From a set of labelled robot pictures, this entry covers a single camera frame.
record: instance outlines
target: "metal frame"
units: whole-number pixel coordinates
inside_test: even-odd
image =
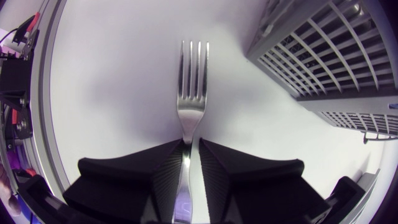
[[[40,8],[40,30],[35,48],[30,86],[30,110],[33,138],[24,146],[36,172],[43,176],[52,193],[63,200],[62,193],[70,186],[63,169],[52,126],[50,108],[50,67],[58,23],[66,0],[47,0]]]
[[[7,117],[11,115],[11,110],[9,106],[6,107],[6,110],[4,112],[4,117],[5,120],[7,121]],[[10,186],[11,190],[13,193],[17,192],[18,185],[17,182],[14,178],[14,174],[11,170],[10,163],[8,163],[8,157],[7,157],[7,146],[6,146],[6,140],[4,138],[4,126],[1,127],[1,134],[0,134],[0,156],[1,156],[1,164],[4,167],[4,170],[6,171],[6,174],[8,176],[8,179],[10,180]]]
[[[247,58],[332,126],[398,136],[398,41],[380,2],[311,4],[259,30]]]
[[[364,173],[362,177],[357,181],[357,184],[365,190],[365,194],[362,199],[356,204],[354,209],[340,222],[341,224],[356,223],[359,216],[362,214],[363,209],[368,202],[374,186],[376,185],[377,178],[379,177],[380,169],[375,174]]]
[[[398,137],[389,136],[388,138],[379,138],[379,133],[377,134],[376,138],[367,138],[367,132],[363,133],[363,144],[368,143],[368,141],[392,141],[398,140]]]

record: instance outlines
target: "dish rack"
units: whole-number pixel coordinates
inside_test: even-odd
[[[388,4],[270,0],[247,58],[331,125],[395,139],[398,32]]]

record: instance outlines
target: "fork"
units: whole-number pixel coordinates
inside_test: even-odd
[[[206,108],[209,43],[206,43],[205,64],[203,67],[203,81],[201,86],[200,51],[201,42],[198,43],[195,86],[193,86],[192,41],[190,42],[189,48],[187,81],[185,81],[184,75],[184,41],[181,43],[180,68],[178,71],[177,113],[183,129],[185,147],[183,148],[180,182],[174,206],[174,223],[191,223],[192,221],[192,197],[189,188],[190,156],[193,133],[202,119]]]
[[[205,113],[207,92],[207,68],[209,57],[209,43],[206,43],[205,64],[203,68],[203,82],[201,91],[199,89],[200,74],[200,50],[201,42],[198,43],[198,55],[195,68],[195,86],[192,86],[192,41],[189,48],[187,82],[184,77],[184,41],[181,44],[180,70],[178,75],[178,97],[177,113],[183,129],[183,140],[185,144],[191,144],[193,133]]]

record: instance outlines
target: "white background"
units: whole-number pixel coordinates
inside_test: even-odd
[[[382,143],[333,128],[244,57],[265,1],[68,0],[51,70],[52,118],[71,182],[82,157],[119,157],[182,137],[176,113],[181,40],[208,40],[208,102],[197,137],[267,159],[301,159],[327,197],[344,175],[375,173]],[[193,222],[208,222],[197,149]]]

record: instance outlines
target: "fork handle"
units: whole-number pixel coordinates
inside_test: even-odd
[[[184,145],[182,151],[182,165],[180,172],[180,185],[174,205],[174,223],[192,222],[192,196],[189,186],[189,168],[192,144]]]

